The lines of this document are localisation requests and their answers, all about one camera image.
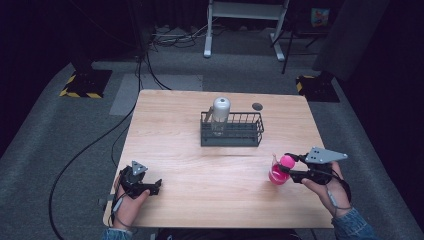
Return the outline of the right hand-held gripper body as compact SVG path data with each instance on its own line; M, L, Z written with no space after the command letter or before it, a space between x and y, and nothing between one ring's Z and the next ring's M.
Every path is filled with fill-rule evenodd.
M305 157L305 164L308 166L308 178L320 185L326 185L332 180L332 162L345 160L348 155L332 150L312 147Z

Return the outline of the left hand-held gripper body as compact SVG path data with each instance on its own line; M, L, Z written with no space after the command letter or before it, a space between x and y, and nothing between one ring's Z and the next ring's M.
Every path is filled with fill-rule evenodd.
M120 171L119 183L124 192L132 199L140 196L148 186L143 183L143 178L148 168L137 161L126 166Z

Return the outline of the pink bottle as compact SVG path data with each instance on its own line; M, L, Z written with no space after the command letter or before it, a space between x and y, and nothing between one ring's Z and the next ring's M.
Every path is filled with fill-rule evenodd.
M290 179L289 171L295 166L295 160L289 155L280 159L273 155L272 166L269 170L269 180L275 185L282 185Z

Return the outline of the black wire basket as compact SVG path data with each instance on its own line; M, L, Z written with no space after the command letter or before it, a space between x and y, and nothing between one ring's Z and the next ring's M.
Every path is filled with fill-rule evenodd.
M226 122L213 122L212 115L201 113L200 140L209 147L258 147L264 132L259 112L230 112Z

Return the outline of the clear bottle with grey lid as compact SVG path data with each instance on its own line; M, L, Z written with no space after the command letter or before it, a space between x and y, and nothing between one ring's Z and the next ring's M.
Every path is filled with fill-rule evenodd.
M212 134L222 136L230 114L231 101L226 97L217 97L212 106L209 108L203 120L204 123L209 123Z

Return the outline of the person's right hand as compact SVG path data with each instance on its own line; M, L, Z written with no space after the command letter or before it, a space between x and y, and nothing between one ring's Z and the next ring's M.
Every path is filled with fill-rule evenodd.
M348 194L341 181L343 175L337 162L332 163L334 177L326 185L320 185L310 179L304 178L301 183L314 192L330 212L332 217L343 216L352 209Z

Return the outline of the person's left hand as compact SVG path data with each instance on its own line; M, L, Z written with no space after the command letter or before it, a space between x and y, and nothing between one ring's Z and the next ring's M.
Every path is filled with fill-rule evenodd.
M119 183L119 179L114 182L115 193L118 197L125 194ZM123 196L121 204L115 213L112 227L121 230L130 230L134 221L137 219L144 201L149 197L150 191L145 190L136 199Z

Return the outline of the black yellow striped stand base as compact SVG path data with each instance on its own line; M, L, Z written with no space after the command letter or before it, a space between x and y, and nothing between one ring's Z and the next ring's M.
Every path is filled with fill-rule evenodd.
M300 75L296 78L298 94L310 102L339 102L339 97L331 83L334 76L322 71L318 76Z
M100 99L112 75L111 70L94 69L86 57L72 57L74 72L67 80L60 96Z

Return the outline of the person's dark clothing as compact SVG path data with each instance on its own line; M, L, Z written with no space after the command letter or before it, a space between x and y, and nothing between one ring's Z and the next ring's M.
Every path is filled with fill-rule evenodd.
M162 229L155 240L301 240L287 229Z

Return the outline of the black tripod stand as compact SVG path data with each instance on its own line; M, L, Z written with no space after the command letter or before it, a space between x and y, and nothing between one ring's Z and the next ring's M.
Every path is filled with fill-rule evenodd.
M280 41L283 39L283 35L288 33L287 46L282 49ZM277 58L283 62L281 73L286 72L290 54L292 53L292 46L295 39L310 39L311 42L307 44L309 47L320 37L324 36L324 33L320 32L317 28L313 27L310 23L306 22L294 22L290 21L285 27L283 27L277 35L271 35L271 47L276 51Z

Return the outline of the grey curtain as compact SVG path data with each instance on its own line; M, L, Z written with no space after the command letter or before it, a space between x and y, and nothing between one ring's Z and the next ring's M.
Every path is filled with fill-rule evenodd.
M390 0L345 0L312 69L324 82L347 81L382 19Z

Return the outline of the colourful box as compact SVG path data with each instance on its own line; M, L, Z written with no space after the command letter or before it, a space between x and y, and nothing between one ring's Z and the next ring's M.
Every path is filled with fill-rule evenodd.
M326 8L311 9L311 25L313 27L324 27L328 25L330 10Z

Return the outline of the grey metal table bracket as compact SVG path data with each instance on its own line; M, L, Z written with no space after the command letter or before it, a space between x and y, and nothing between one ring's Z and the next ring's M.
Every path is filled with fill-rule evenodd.
M99 199L98 199L98 205L99 205L99 206L106 206L106 205L107 205L107 203L108 203L109 201L113 201L113 200L114 200L114 198L115 198L115 195L114 195L114 194L109 194L109 195L107 195L105 198L99 198Z

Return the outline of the white desk frame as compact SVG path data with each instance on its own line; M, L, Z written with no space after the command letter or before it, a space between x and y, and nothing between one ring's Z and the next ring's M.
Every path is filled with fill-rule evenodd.
M277 60L284 61L285 55L281 47L277 44L277 41L283 30L283 23L289 3L290 0L283 0L279 5L209 0L207 8L207 33L203 56L210 58L212 55L212 25L215 18L273 20L277 22L277 25L275 31L270 33L271 48L274 49Z

